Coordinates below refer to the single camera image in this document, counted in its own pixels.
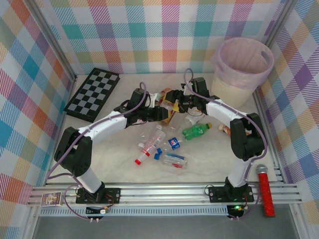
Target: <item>plaid fabric backdrop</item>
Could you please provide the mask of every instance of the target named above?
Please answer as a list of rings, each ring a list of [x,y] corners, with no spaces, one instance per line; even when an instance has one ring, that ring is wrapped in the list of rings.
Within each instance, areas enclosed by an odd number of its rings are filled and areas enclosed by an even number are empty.
[[[1,239],[17,238],[23,209],[53,152],[70,87],[22,0],[0,0]]]
[[[285,0],[37,0],[78,74],[211,72],[229,37],[265,41]]]
[[[259,89],[290,183],[297,183],[319,238],[319,0],[299,1]]]

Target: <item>bottle cap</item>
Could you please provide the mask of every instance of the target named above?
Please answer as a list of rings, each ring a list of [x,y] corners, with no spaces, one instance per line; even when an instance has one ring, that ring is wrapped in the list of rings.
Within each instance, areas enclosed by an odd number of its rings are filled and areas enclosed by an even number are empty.
[[[137,165],[140,165],[142,162],[140,162],[138,159],[136,159],[136,160],[135,160],[135,163],[136,163]]]
[[[159,160],[159,159],[160,159],[160,154],[159,154],[159,153],[156,153],[156,154],[154,155],[154,159]]]
[[[219,129],[220,131],[222,131],[223,128],[224,128],[224,125],[223,125],[223,124],[221,124],[221,125],[218,127],[218,129]]]
[[[158,148],[158,153],[159,153],[159,155],[163,154],[163,151],[161,148]]]

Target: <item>green soda bottle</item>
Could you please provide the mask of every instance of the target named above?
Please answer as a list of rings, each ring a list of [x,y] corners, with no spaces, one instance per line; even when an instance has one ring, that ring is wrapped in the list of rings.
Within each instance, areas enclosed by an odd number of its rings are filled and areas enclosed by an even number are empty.
[[[205,132],[211,127],[211,123],[198,123],[190,128],[184,129],[182,134],[185,136],[186,140],[191,140],[192,138],[205,134]]]

